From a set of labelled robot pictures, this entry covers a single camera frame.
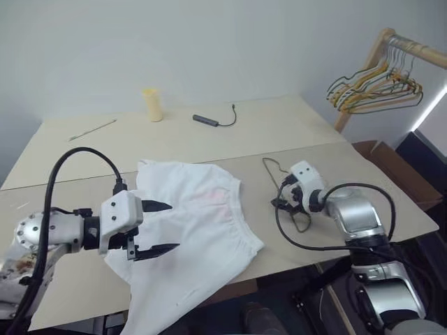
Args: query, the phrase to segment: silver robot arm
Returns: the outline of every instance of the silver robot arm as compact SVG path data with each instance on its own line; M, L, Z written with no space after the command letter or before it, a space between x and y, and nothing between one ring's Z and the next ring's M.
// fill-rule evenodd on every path
M325 198L327 189L318 171L302 161L291 168L279 206L294 214L322 211L337 224L347 246L363 246L393 254L372 203L359 189L341 188ZM426 312L404 265L368 252L351 251L360 317L368 329L382 334L445 334L437 323L424 320Z
M103 202L99 216L92 216L90 209L75 210L68 214L60 209L50 213L47 262L40 284L27 315L27 322L36 312L54 275L57 261L67 253L77 253L81 248L98 249L105 255L109 249L127 249L129 260L155 258L174 249L178 244L154 246L139 251L133 238L143 221L144 211L161 211L171 206L152 200L142 201L132 192L121 191ZM36 265L41 222L41 212L23 218L14 230L13 242L0 263L0 321L7 328L15 317ZM29 324L24 325L22 332Z

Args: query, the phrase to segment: table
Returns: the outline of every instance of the table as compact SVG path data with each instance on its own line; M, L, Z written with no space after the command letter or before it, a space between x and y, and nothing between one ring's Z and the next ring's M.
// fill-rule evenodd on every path
M313 164L329 184L362 181L381 186L395 199L397 229L402 240L437 229L428 216L300 97L236 103L234 127L213 128L191 120L202 114L219 121L232 117L230 104L170 110L157 124L144 114L119 114L53 119L45 121L20 156L0 191L2 226L0 255L6 250L19 220L43 206L45 183L54 162L72 147L90 146L108 155L124 173L129 189L135 188L136 165L141 158L189 163L213 161L242 181L241 202L247 223L264 241L265 248L246 271L233 282L257 278L343 255L343 252L304 251L288 244L274 221L271 199L276 195L262 164L262 157L277 159L283 168L303 159ZM118 121L67 142L83 131L107 121ZM283 177L274 166L277 180ZM112 195L114 177L97 157L79 154L67 161L58 175L53 205L74 209L91 207L98 213L102 201ZM389 226L388 203L374 191L365 191L377 207L385 227ZM320 214L312 227L298 234L287 215L284 229L304 244L340 245L335 224ZM97 251L64 256L57 264L54 280L35 314L31 329L75 322L129 307L128 285L104 263Z
M74 147L93 147L109 157L120 172L136 171L138 160L199 163L317 144L345 142L299 96L235 103L237 123L214 128L192 120L200 114L222 123L233 119L230 103L183 107L164 112L164 120L150 122L146 114L86 115L45 120L14 165L1 189L46 184L54 163ZM68 138L117 121L93 133ZM111 174L91 154L70 158L58 181Z
M278 160L283 168L288 168L297 161L307 160L330 185L360 181L384 188L396 203L395 241L409 239L438 228L436 223L382 171L366 161L346 142L215 161L213 163L242 180L241 202L245 219L253 232L265 243L265 248L233 282L294 269L345 254L301 250L291 246L279 234L274 221L274 210L270 205L270 200L276 195L276 189L263 167L261 159L265 156ZM272 172L277 180L281 180L280 172L274 167ZM125 174L129 188L135 187L135 176L135 172ZM111 196L113 185L113 176L58 183L54 190L54 205L62 208L91 207L98 213L101 202ZM29 213L41 210L44 192L45 186L0 191L0 211L3 214L0 252L4 251L12 239L15 224ZM366 190L365 194L376 206L384 226L388 229L388 203L374 191ZM281 221L287 233L303 244L328 246L342 243L333 221L321 214L314 215L312 227L304 234L296 232L287 215L281 215ZM60 325L122 311L129 307L129 301L128 285L105 265L97 251L66 255L56 266L52 285L49 286L33 318L31 328Z

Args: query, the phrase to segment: elastic waistband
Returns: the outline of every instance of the elastic waistband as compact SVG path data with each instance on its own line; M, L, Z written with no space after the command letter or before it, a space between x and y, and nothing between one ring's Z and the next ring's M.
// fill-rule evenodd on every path
M230 187L230 207L235 218L235 224L245 242L253 248L254 252L258 252L264 247L264 243L251 231L249 225L245 221L240 202L240 180L234 178Z

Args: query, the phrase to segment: wooden clothes rack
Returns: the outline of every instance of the wooden clothes rack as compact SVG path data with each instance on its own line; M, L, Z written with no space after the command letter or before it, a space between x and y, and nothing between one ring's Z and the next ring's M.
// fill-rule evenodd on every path
M406 53L412 54L413 56L423 59L424 61L427 61L433 65L439 66L440 68L447 69L447 54L409 40L408 38L399 36L396 34L394 29L385 28L381 31L379 37L373 45L365 65L363 66L363 70L372 68L379 63L383 53L386 51L386 47L388 46L391 37L394 38L393 47L404 50ZM351 114L340 113L338 120L336 120L334 124L335 130L341 133L350 118Z

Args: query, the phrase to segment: cable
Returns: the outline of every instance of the cable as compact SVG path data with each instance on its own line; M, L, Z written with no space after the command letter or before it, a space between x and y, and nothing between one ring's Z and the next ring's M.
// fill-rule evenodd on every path
M59 207L51 207L51 211L60 211L61 213L64 213L64 214L73 214L72 211L67 211L66 209L62 209Z
M321 289L320 304L318 304L318 313L320 314L320 321L323 322L323 316L321 315L321 307L323 305L324 288Z
M268 168L266 161L270 161L270 162L273 162L273 163L275 163L276 165L278 165L278 170L281 171L281 172L283 172L283 173L288 174L288 171L283 170L283 169L281 168L281 164L279 164L279 162L278 162L277 160L275 160L275 159L273 159L273 158L270 158L270 157L263 157L263 164L264 164L264 167L265 167L265 169L267 170L267 173L269 174L270 179L272 180L273 184L276 186L277 190L279 190L278 183L277 183L276 180L274 180L273 174L272 174L272 172L270 171L270 169ZM291 220L292 220L293 224L294 224L295 227L296 227L296 230L297 230L298 232L300 232L300 233L306 232L306 231L310 228L310 226L311 226L311 224L312 224L312 218L311 218L310 214L309 214L309 213L306 213L306 212L302 212L302 213L303 213L305 216L307 216L307 219L309 220L308 224L307 224L306 227L304 227L303 229L301 229L301 228L298 226L298 224L297 224L297 222L296 222L295 217L293 216L293 214L292 214L292 213L289 213L290 216L291 216Z
M64 162L68 157L80 151L90 152L105 160L107 164L110 165L110 167L112 168L117 178L117 184L122 183L121 175L115 164L113 164L113 162L104 154L92 148L78 147L68 150L64 155L62 155L61 158L59 158L56 164L54 164L54 167L50 173L50 178L48 179L47 189L45 192L45 201L43 205L43 218L41 223L41 233L39 235L39 245L36 256L36 264L34 265L33 275L31 277L28 288L25 291L22 301L20 302L17 308L11 326L7 331L8 335L14 335L15 330L20 326L21 321L27 316L28 310L33 304L34 299L36 298L36 295L39 291L39 287L43 282L43 276L45 274L45 267L47 264L47 254L48 254L48 232L50 226L51 200L54 185L56 184L57 173L59 172L59 169L61 168L62 164L64 164Z
M229 127L229 126L232 126L233 124L236 123L236 121L237 121L237 115L236 115L235 108L236 108L235 104L232 104L232 105L231 105L231 109L233 109L233 113L235 113L235 119L234 119L234 121L231 122L230 124L219 124L220 127Z
M390 210L391 210L391 224L390 224L390 231L388 232L388 239L391 241L391 239L393 238L393 233L394 233L394 229L396 227L396 206L394 204L393 199L391 198L391 196L382 188L375 186L375 185L371 185L371 184L365 184L365 183L345 183L345 184L340 184L337 186L332 187L323 197L323 201L321 206L324 207L326 204L326 201L329 197L329 195L331 195L332 193L334 193L336 190L339 190L341 188L346 188L346 187L365 187L365 188L370 188L372 190L376 190L377 192L380 192L380 194L382 194L390 203Z
M264 167L265 167L265 169L267 170L267 173L269 174L270 179L272 180L273 184L277 187L277 190L279 190L279 185L278 185L277 181L274 180L273 174L272 174L272 172L270 171L270 169L268 168L266 161L270 161L270 162L273 162L273 163L275 163L276 165L278 165L278 170L281 171L281 172L283 172L283 173L287 173L287 174L288 174L288 171L283 170L283 169L281 168L281 164L279 164L279 162L278 162L277 160L275 160L275 159L273 159L273 158L270 158L270 157L263 157L263 164L264 164Z

